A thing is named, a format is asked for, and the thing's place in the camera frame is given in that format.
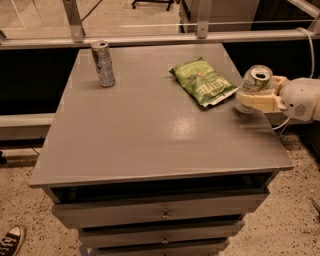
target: can lid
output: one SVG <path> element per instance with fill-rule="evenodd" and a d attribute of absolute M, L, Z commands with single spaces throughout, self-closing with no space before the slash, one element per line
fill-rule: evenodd
<path fill-rule="evenodd" d="M 250 74 L 258 81 L 268 81 L 272 77 L 271 69 L 263 65 L 255 65 L 251 67 Z"/>
<path fill-rule="evenodd" d="M 109 44 L 103 40 L 96 41 L 91 44 L 91 48 L 98 49 L 98 50 L 105 49 L 108 46 L 109 46 Z"/>

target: black shoe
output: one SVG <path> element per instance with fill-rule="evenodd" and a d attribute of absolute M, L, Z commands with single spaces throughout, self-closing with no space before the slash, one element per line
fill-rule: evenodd
<path fill-rule="evenodd" d="M 0 256 L 15 256 L 24 241 L 25 231 L 23 227 L 14 226 L 0 241 Z"/>

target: table top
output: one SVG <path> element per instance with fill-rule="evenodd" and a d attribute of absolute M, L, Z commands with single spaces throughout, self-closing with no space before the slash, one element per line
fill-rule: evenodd
<path fill-rule="evenodd" d="M 79 52 L 30 186 L 72 186 L 292 169 L 262 112 L 233 97 L 204 109 L 168 70 L 203 57 L 230 82 L 241 76 L 222 44 L 112 48 L 116 85 L 98 83 Z"/>

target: snack bag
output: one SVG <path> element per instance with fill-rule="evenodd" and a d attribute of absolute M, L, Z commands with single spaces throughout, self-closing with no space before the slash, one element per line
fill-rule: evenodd
<path fill-rule="evenodd" d="M 238 90 L 202 58 L 176 65 L 169 72 L 204 107 L 216 105 Z"/>

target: drawer handle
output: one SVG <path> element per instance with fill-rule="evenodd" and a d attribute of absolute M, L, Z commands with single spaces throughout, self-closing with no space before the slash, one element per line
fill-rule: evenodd
<path fill-rule="evenodd" d="M 161 216 L 162 220 L 170 220 L 171 215 L 168 214 L 167 210 L 163 210 L 163 215 Z"/>
<path fill-rule="evenodd" d="M 161 241 L 162 244 L 168 244 L 170 243 L 170 241 L 166 238 L 166 236 L 163 237 L 162 241 Z"/>

